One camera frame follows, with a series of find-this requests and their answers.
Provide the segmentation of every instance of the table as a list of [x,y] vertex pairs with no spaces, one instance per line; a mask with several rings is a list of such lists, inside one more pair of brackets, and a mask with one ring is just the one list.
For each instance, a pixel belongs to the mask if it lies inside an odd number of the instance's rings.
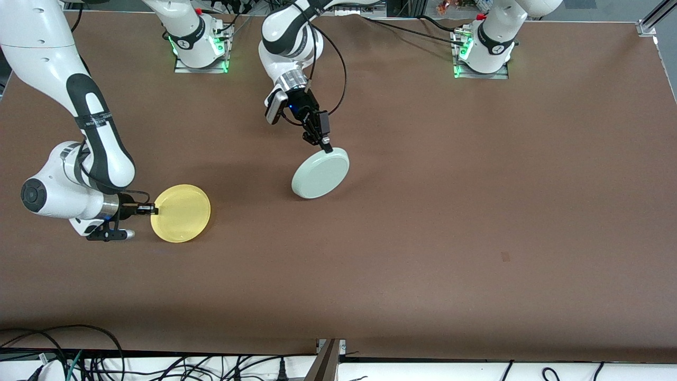
[[[351,169],[307,201],[290,181],[314,147],[263,116],[261,21],[236,36],[224,75],[174,74],[152,14],[87,12],[75,32],[135,159],[131,188],[188,183],[211,198],[189,243],[141,217],[124,224],[133,240],[92,243],[26,211],[23,181],[80,134],[10,81],[1,326],[101,325],[130,350],[308,353],[341,337],[375,357],[677,359],[677,106],[633,24],[527,23],[510,79],[483,81],[455,79],[445,43],[320,18],[348,65],[331,123]],[[342,86],[326,44],[322,107]]]

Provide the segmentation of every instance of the metal bracket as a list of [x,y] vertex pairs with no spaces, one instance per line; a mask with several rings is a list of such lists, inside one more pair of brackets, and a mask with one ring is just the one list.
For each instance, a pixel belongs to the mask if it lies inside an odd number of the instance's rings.
[[339,355],[344,340],[327,339],[320,344],[318,348],[320,353],[313,361],[308,374],[303,378],[304,381],[335,381],[336,371],[339,368]]
[[452,44],[452,59],[454,62],[454,78],[479,78],[479,79],[508,79],[508,64],[503,64],[497,72],[491,74],[478,73],[468,66],[460,57],[467,54],[473,42],[472,32],[464,25],[462,28],[456,28],[450,32],[452,41],[461,41],[463,46]]
[[635,23],[637,27],[637,34],[639,37],[653,37],[656,35],[656,28],[651,28],[649,30],[645,29],[644,20],[639,20]]
[[[315,353],[320,353],[324,345],[327,343],[327,339],[318,339],[318,344],[315,348]],[[338,352],[340,355],[345,355],[345,340],[339,340],[338,345],[340,348],[340,351]]]

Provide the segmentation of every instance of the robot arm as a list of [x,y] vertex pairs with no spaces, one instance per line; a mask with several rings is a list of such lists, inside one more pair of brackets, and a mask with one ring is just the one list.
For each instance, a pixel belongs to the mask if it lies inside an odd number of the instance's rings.
[[[133,199],[121,193],[134,179],[134,162],[123,146],[106,101],[75,47],[56,0],[0,0],[0,45],[23,82],[59,102],[74,117],[84,142],[65,142],[23,185],[27,209],[68,218],[76,231],[97,239],[97,230]],[[106,232],[101,240],[126,239],[130,230]]]
[[275,124],[289,108],[301,122],[303,139],[312,145],[320,145],[327,153],[329,144],[329,118],[309,88],[303,69],[313,62],[313,57],[322,54],[324,40],[309,21],[339,4],[367,5],[373,0],[296,0],[266,17],[261,29],[259,57],[268,76],[273,80],[273,91],[265,105],[266,119]]
[[510,60],[517,32],[527,19],[557,9],[562,0],[495,0],[486,20],[470,24],[471,44],[460,59],[474,71],[494,73]]
[[190,0],[142,0],[160,18],[169,34],[177,57],[192,68],[212,64],[224,55],[223,21],[208,14],[197,14]]

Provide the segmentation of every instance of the yellow plastic lid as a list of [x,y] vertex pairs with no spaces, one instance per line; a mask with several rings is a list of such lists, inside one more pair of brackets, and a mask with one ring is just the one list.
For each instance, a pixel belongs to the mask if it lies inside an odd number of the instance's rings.
[[186,242],[197,237],[211,215],[209,198],[194,185],[181,184],[162,192],[155,206],[158,214],[150,216],[150,225],[161,239]]

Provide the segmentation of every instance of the black cable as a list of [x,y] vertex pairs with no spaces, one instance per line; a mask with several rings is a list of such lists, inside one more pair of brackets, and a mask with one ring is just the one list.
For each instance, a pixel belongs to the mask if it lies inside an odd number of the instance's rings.
[[[80,144],[80,148],[78,149],[78,154],[77,154],[76,158],[80,157],[80,155],[83,152],[83,147],[85,146],[86,143],[87,143],[87,138],[83,139],[83,142]],[[120,193],[135,193],[135,194],[138,194],[138,195],[144,195],[144,196],[146,196],[146,200],[143,203],[148,203],[150,201],[150,193],[148,193],[148,192],[143,192],[142,190],[131,190],[131,189],[125,189],[125,188],[118,188],[117,186],[106,185],[106,184],[100,182],[99,180],[97,180],[96,178],[94,178],[92,175],[89,174],[89,172],[85,169],[85,167],[83,167],[83,162],[81,160],[79,160],[79,159],[76,159],[76,160],[78,161],[78,166],[80,167],[80,170],[85,174],[85,176],[87,176],[90,180],[93,180],[97,185],[105,186],[106,188],[111,188],[111,189],[116,190]]]
[[287,114],[284,113],[284,110],[282,110],[282,118],[283,118],[284,120],[286,120],[289,124],[298,125],[298,126],[301,126],[301,127],[303,126],[303,124],[301,124],[301,123],[296,123],[295,121],[289,119],[289,117],[287,117]]
[[[592,381],[597,381],[597,376],[599,375],[599,372],[602,370],[602,367],[603,367],[603,366],[604,366],[604,361],[602,361],[601,363],[599,363],[599,366],[597,367],[597,370],[594,371],[594,376],[592,377]],[[545,367],[545,368],[543,368],[543,370],[541,371],[541,376],[543,377],[543,380],[544,380],[544,381],[552,381],[552,380],[551,380],[550,378],[548,378],[548,376],[547,376],[548,371],[552,372],[552,374],[553,374],[554,377],[555,377],[555,381],[560,381],[559,375],[558,375],[557,372],[556,372],[554,369],[552,369],[551,367]]]
[[223,31],[225,31],[226,29],[230,28],[231,26],[235,25],[235,21],[238,20],[238,17],[240,17],[240,14],[236,14],[235,17],[233,18],[233,20],[231,22],[228,22],[225,27],[223,27],[221,29],[217,29],[216,33],[221,33]]
[[503,373],[503,377],[501,377],[501,381],[506,381],[508,378],[508,372],[510,371],[510,368],[512,368],[513,363],[515,363],[515,360],[510,360],[508,363],[508,367],[506,368],[506,371]]
[[557,372],[556,372],[554,369],[552,369],[551,367],[545,367],[545,368],[543,368],[543,370],[541,371],[541,376],[543,376],[543,380],[545,380],[545,381],[552,381],[552,380],[551,380],[550,378],[548,378],[548,376],[546,375],[548,371],[551,371],[552,374],[554,374],[554,377],[555,377],[555,380],[556,380],[556,381],[560,381],[560,380],[559,380],[559,376],[557,375]]
[[441,30],[443,30],[445,32],[454,32],[454,28],[447,28],[446,26],[438,23],[436,20],[434,20],[434,19],[432,19],[428,16],[425,16],[424,14],[417,16],[416,18],[419,19],[419,20],[428,20],[429,22],[432,22],[433,25],[435,25],[437,28],[440,28]]
[[450,43],[450,44],[452,44],[452,45],[459,45],[459,46],[463,45],[463,42],[461,42],[461,41],[452,41],[452,40],[449,40],[449,39],[443,39],[443,38],[441,38],[441,37],[436,37],[436,36],[427,35],[427,34],[425,34],[425,33],[412,31],[411,29],[402,28],[401,26],[392,25],[392,24],[387,24],[387,23],[385,23],[385,22],[381,22],[381,21],[378,21],[378,20],[372,20],[372,19],[366,18],[366,17],[364,17],[363,19],[365,19],[365,20],[367,20],[367,21],[370,21],[370,22],[373,22],[373,23],[375,23],[375,24],[379,24],[379,25],[383,25],[383,26],[389,26],[389,27],[391,27],[391,28],[399,29],[399,30],[401,30],[401,31],[405,31],[405,32],[409,32],[409,33],[414,33],[415,35],[419,35],[419,36],[423,36],[423,37],[428,37],[428,38],[431,38],[431,39],[434,39],[434,40],[443,41],[443,42],[446,42],[446,43]]
[[81,19],[82,16],[83,16],[83,9],[85,9],[85,4],[84,4],[84,3],[80,3],[80,10],[78,11],[78,18],[75,19],[75,24],[73,24],[73,26],[70,27],[70,32],[71,32],[71,33],[75,32],[75,28],[77,28],[78,25],[80,24],[80,19]]
[[[44,336],[45,338],[47,338],[52,343],[52,345],[54,345],[54,348],[56,348],[56,354],[55,354],[56,358],[61,363],[61,366],[64,369],[64,377],[66,377],[66,374],[68,373],[68,363],[66,362],[66,355],[64,354],[64,351],[61,348],[61,346],[59,345],[59,343],[56,340],[54,340],[54,338],[52,338],[49,334],[46,334],[45,332],[40,332],[40,331],[37,331],[35,329],[30,329],[30,328],[0,329],[0,332],[10,332],[10,331],[26,331],[26,332],[30,332],[30,334],[28,334],[28,336],[30,336],[32,334],[40,334],[41,336]],[[21,339],[22,339],[22,337],[18,336],[17,338],[11,339],[11,340],[5,342],[4,344],[0,345],[0,348],[3,348],[4,346],[10,345],[13,342],[19,341]]]
[[338,100],[336,106],[332,108],[332,110],[329,112],[329,115],[331,115],[334,113],[334,111],[339,109],[339,107],[343,103],[343,99],[345,98],[345,91],[348,88],[348,68],[345,66],[345,60],[343,59],[343,55],[341,54],[341,51],[339,51],[339,48],[336,46],[334,41],[332,41],[332,39],[329,38],[329,36],[325,32],[323,32],[320,28],[316,26],[314,26],[314,28],[317,29],[318,32],[320,32],[320,34],[323,35],[324,38],[326,38],[330,44],[332,44],[332,47],[334,47],[334,50],[336,50],[336,54],[338,54],[338,58],[341,59],[341,65],[343,65],[343,93],[341,93],[341,99]]
[[385,0],[380,0],[380,1],[377,1],[376,3],[371,3],[371,4],[350,4],[350,3],[348,3],[348,4],[337,4],[337,5],[334,5],[334,7],[369,8],[369,7],[373,7],[374,5],[378,5],[378,4],[381,4],[381,3],[385,3]]
[[600,370],[602,370],[602,367],[604,366],[604,361],[599,363],[599,366],[597,367],[597,370],[594,371],[594,376],[592,377],[592,381],[597,381],[597,376],[599,375]]
[[[295,354],[295,355],[272,356],[272,357],[268,357],[267,359],[261,359],[261,360],[258,360],[258,361],[254,361],[253,363],[248,364],[247,366],[244,366],[244,367],[242,367],[242,368],[239,368],[239,370],[240,370],[240,372],[242,372],[243,370],[247,370],[247,369],[251,368],[251,367],[254,366],[254,365],[258,365],[258,364],[264,363],[264,362],[266,362],[266,361],[281,359],[282,357],[296,357],[296,356],[309,356],[309,355],[308,355],[308,354],[305,354],[305,353],[299,353],[299,354]],[[235,370],[235,368],[229,370],[228,373],[226,373],[225,376],[221,379],[221,381],[232,380],[232,379],[234,378],[234,376],[231,376],[230,373],[233,372],[234,370]]]
[[27,358],[27,357],[34,357],[34,356],[38,356],[38,354],[37,354],[37,353],[28,353],[27,355],[21,355],[21,356],[16,356],[16,357],[10,357],[10,358],[7,358],[7,359],[0,359],[0,363],[1,363],[1,362],[4,362],[4,361],[14,361],[14,360],[25,359],[25,358]]
[[[53,330],[56,330],[56,329],[68,329],[68,328],[87,328],[87,329],[92,329],[92,330],[97,331],[97,332],[101,332],[101,333],[103,333],[104,335],[108,336],[108,338],[111,339],[111,341],[113,341],[113,344],[115,344],[115,347],[117,348],[118,352],[120,353],[120,360],[122,361],[122,371],[123,371],[123,372],[122,372],[122,376],[121,376],[121,378],[120,378],[120,381],[124,381],[124,380],[125,380],[125,356],[124,356],[124,354],[123,354],[123,349],[122,349],[122,347],[120,346],[120,342],[118,341],[118,339],[115,337],[114,334],[110,333],[110,332],[109,332],[108,330],[106,330],[106,329],[97,327],[97,326],[95,326],[95,325],[89,325],[89,324],[70,324],[70,325],[59,325],[59,326],[56,326],[56,327],[50,327],[50,328],[45,328],[45,329],[40,329],[40,330],[33,330],[33,329],[31,329],[31,330],[30,330],[30,331],[31,331],[30,333],[28,333],[28,334],[23,334],[23,335],[21,335],[21,336],[17,336],[16,338],[14,338],[14,339],[12,339],[12,340],[6,342],[5,344],[0,345],[0,347],[7,346],[7,345],[10,345],[10,344],[13,344],[14,342],[21,341],[21,340],[23,340],[23,339],[25,339],[25,338],[27,338],[27,337],[29,337],[29,336],[32,336],[32,335],[34,335],[34,334],[44,334],[45,332],[53,331]],[[0,329],[0,333],[2,333],[2,332],[16,331],[16,330],[26,331],[26,330],[28,330],[28,329],[21,329],[21,328],[20,328],[20,329],[17,329],[17,328],[6,328],[6,329]]]

